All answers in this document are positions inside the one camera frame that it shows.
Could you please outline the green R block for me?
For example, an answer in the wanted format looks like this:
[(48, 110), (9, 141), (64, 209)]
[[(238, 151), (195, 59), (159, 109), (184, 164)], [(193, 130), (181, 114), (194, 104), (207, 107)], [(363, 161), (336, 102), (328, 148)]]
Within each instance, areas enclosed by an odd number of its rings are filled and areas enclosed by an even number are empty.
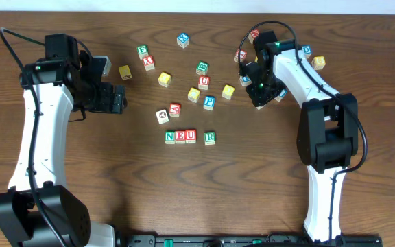
[(204, 144), (205, 145), (215, 145), (216, 144), (215, 132), (205, 132), (204, 133)]

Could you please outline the red U block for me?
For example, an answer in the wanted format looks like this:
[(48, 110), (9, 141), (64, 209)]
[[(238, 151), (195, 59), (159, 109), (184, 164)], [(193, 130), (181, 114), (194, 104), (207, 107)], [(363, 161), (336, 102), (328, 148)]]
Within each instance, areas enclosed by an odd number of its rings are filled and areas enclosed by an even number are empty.
[(185, 141), (186, 143), (195, 143), (197, 140), (197, 131), (196, 130), (186, 130), (185, 131), (186, 138)]

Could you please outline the green N block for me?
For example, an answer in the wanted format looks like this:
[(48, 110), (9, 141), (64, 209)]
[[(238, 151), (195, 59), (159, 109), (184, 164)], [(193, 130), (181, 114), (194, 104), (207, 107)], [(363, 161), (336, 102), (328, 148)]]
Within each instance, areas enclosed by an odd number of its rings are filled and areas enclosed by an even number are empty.
[(176, 134), (174, 131), (166, 131), (164, 134), (165, 143), (166, 144), (175, 144), (176, 143)]

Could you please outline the red E block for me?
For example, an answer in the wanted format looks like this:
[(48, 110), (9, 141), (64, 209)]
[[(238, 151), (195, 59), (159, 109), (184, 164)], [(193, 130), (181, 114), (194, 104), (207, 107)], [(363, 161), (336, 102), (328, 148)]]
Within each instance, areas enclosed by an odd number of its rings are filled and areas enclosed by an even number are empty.
[(186, 131), (185, 130), (175, 131), (175, 144), (183, 144), (183, 143), (186, 143)]

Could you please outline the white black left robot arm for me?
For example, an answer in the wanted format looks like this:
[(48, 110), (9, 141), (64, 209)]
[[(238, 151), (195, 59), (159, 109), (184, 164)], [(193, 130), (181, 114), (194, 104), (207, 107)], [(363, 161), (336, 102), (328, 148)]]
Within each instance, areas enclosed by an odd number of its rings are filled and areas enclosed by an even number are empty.
[(124, 88), (103, 82), (110, 60), (81, 52), (27, 64), (20, 76), (25, 121), (19, 158), (0, 193), (0, 230), (12, 246), (120, 246), (119, 231), (91, 220), (67, 187), (72, 112), (120, 114)]

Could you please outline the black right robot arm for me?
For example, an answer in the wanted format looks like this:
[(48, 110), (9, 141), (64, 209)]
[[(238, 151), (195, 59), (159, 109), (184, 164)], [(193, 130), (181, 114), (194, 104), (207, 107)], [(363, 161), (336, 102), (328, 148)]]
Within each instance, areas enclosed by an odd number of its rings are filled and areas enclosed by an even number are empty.
[(255, 62), (242, 65), (251, 83), (246, 91), (260, 108), (289, 91), (301, 108), (296, 146), (309, 175), (309, 207), (304, 231), (313, 242), (328, 242), (341, 234), (339, 205), (343, 171), (358, 150), (357, 101), (342, 95), (317, 73), (294, 40), (279, 41), (273, 31), (252, 43)]

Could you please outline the blue 2 block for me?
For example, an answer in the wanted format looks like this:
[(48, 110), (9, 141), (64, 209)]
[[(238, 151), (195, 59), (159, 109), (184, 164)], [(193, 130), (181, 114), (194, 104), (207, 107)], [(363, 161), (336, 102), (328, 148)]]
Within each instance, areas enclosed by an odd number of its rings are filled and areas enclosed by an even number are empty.
[(286, 94), (287, 94), (287, 91), (286, 91), (285, 89), (283, 89), (283, 90), (279, 93), (279, 95), (278, 95), (277, 97), (275, 97), (274, 99), (275, 99), (277, 102), (280, 102), (280, 101), (286, 96)]

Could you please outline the blue L block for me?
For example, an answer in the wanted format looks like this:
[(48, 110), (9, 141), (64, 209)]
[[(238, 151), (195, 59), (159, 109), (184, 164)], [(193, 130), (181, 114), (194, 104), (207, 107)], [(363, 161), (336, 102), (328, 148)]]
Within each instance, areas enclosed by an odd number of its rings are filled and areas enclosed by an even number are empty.
[(251, 79), (248, 76), (240, 76), (239, 81), (243, 87), (248, 86), (252, 83)]

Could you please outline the red block top right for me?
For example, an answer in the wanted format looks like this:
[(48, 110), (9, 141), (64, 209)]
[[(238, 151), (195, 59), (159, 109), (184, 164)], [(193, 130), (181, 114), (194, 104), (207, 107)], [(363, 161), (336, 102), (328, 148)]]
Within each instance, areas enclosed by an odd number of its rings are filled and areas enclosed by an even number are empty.
[(250, 41), (251, 44), (254, 43), (254, 40), (259, 36), (260, 31), (258, 29), (253, 29), (252, 31), (249, 32), (248, 34), (248, 40)]

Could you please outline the blue D block upper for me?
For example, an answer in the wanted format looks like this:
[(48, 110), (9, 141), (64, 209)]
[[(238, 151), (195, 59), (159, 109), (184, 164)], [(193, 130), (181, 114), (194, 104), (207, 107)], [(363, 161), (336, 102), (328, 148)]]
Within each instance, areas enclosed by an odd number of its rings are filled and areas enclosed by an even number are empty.
[(305, 58), (308, 59), (312, 54), (311, 46), (310, 45), (303, 45), (302, 50), (304, 52)]

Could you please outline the blue P block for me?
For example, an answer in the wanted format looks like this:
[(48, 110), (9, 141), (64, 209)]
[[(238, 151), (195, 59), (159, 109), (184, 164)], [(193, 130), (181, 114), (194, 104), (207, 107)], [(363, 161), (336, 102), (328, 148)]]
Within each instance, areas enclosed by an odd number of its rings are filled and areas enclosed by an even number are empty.
[(205, 110), (213, 110), (215, 106), (215, 98), (212, 96), (206, 96), (204, 98), (203, 108)]

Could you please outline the green F block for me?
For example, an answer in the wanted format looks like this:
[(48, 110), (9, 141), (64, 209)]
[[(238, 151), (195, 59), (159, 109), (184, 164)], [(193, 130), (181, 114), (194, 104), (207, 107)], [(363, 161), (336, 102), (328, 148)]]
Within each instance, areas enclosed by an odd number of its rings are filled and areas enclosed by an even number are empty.
[(147, 45), (139, 45), (136, 49), (140, 60), (149, 56)]

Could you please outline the white picture block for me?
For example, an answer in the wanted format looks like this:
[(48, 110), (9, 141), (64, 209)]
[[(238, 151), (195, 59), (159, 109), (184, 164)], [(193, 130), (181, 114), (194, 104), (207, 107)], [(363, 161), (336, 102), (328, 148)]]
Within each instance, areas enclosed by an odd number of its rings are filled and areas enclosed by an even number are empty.
[(169, 114), (166, 109), (156, 111), (156, 118), (159, 124), (165, 124), (169, 121)]

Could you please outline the red V block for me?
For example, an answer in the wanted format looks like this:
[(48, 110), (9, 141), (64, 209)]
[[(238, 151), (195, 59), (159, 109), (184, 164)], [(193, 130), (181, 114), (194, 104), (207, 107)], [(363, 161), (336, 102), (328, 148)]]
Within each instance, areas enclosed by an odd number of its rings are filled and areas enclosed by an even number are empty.
[(169, 115), (171, 117), (179, 117), (180, 113), (181, 113), (181, 105), (180, 104), (171, 103), (169, 105)]

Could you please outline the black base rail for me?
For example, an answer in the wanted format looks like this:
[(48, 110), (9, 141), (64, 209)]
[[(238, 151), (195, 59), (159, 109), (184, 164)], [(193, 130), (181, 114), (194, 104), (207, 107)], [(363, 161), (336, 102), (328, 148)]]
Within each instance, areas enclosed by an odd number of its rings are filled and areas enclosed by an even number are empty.
[(132, 235), (119, 238), (116, 246), (121, 247), (383, 247), (380, 237), (344, 237), (339, 236), (331, 242), (313, 242), (301, 235), (271, 233), (265, 237), (160, 237), (154, 235)]

